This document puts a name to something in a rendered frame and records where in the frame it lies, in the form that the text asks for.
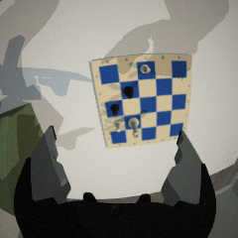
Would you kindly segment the blue and cream chessboard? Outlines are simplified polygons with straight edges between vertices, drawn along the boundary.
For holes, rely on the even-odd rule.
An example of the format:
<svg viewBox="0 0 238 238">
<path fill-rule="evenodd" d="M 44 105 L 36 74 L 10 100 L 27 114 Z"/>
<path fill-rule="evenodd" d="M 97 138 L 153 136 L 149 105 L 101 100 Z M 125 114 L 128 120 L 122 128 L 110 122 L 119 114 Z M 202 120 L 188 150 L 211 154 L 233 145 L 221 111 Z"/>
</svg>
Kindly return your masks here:
<svg viewBox="0 0 238 238">
<path fill-rule="evenodd" d="M 142 73 L 141 65 L 151 71 Z M 190 55 L 138 55 L 91 62 L 98 105 L 108 149 L 177 140 L 186 134 L 191 98 Z M 133 97 L 124 88 L 134 89 Z M 111 106 L 119 105 L 117 115 Z M 139 120 L 136 139 L 130 118 Z M 116 132 L 115 121 L 122 121 Z"/>
</svg>

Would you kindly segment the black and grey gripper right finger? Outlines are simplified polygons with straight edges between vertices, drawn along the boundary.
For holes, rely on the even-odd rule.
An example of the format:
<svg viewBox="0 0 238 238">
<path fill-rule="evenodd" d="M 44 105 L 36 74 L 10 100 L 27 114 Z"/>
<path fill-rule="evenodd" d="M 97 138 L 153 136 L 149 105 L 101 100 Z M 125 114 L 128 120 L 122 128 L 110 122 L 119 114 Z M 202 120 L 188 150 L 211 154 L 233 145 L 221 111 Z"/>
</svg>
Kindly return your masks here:
<svg viewBox="0 0 238 238">
<path fill-rule="evenodd" d="M 208 238 L 216 214 L 216 197 L 206 165 L 184 131 L 177 140 L 176 166 L 161 193 L 165 204 L 180 210 L 191 222 L 196 238 Z"/>
</svg>

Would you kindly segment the white pawn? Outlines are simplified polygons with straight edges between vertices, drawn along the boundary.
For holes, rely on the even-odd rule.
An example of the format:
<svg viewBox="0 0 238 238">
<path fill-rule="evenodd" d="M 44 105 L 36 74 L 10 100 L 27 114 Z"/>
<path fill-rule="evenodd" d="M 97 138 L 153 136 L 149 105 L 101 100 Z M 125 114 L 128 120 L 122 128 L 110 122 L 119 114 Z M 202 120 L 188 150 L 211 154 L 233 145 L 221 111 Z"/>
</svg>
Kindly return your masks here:
<svg viewBox="0 0 238 238">
<path fill-rule="evenodd" d="M 143 65 L 141 65 L 141 67 L 140 67 L 140 71 L 141 71 L 142 73 L 147 73 L 147 72 L 150 72 L 151 69 L 150 69 L 146 64 L 143 64 Z"/>
<path fill-rule="evenodd" d="M 117 120 L 117 121 L 115 121 L 114 125 L 116 127 L 116 131 L 120 132 L 121 131 L 121 126 L 122 126 L 122 121 Z"/>
</svg>

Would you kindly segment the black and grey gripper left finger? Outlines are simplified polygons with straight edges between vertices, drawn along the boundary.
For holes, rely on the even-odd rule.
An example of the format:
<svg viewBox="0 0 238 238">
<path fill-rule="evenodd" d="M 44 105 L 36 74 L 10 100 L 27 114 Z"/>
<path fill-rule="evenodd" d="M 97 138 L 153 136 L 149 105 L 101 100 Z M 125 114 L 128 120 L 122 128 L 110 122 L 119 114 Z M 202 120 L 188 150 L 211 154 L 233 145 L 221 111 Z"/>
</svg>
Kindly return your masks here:
<svg viewBox="0 0 238 238">
<path fill-rule="evenodd" d="M 43 216 L 67 202 L 71 187 L 62 164 L 57 162 L 56 139 L 54 126 L 50 126 L 20 173 L 14 193 L 14 211 L 23 238 L 35 238 Z"/>
</svg>

